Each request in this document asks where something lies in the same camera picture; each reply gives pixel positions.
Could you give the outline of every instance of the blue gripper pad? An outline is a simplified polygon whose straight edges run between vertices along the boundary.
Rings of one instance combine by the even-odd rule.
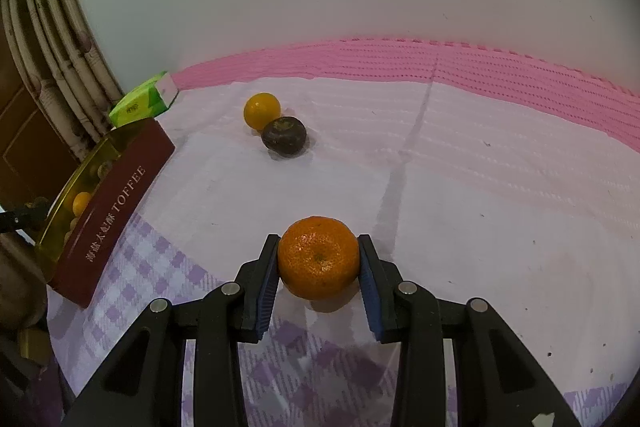
[[[248,335],[243,342],[256,343],[262,339],[271,322],[271,312],[278,290],[278,244],[280,237],[267,236],[262,253],[253,266],[250,280],[244,291],[242,330]]]
[[[358,238],[360,246],[360,293],[367,313],[369,329],[380,343],[397,342],[399,321],[394,303],[394,288],[402,282],[395,264],[380,261],[369,235]]]

